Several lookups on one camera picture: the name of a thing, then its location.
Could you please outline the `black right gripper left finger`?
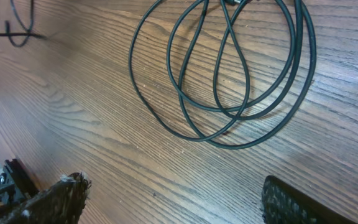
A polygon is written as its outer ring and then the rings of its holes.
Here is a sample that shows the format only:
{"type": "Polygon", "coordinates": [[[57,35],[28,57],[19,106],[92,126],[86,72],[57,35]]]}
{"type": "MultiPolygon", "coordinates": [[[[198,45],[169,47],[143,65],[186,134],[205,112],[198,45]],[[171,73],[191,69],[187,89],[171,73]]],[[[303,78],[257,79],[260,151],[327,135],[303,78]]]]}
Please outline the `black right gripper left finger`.
{"type": "Polygon", "coordinates": [[[0,212],[0,224],[77,224],[90,187],[83,172],[63,175],[49,189],[0,212]]]}

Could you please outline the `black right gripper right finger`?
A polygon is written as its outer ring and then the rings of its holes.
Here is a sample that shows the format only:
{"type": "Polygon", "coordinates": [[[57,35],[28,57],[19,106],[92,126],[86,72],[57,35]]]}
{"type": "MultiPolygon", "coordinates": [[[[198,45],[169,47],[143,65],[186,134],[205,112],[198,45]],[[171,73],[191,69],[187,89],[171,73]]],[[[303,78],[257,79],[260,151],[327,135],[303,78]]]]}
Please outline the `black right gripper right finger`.
{"type": "Polygon", "coordinates": [[[266,224],[356,224],[273,175],[265,178],[261,204],[266,224]]]}

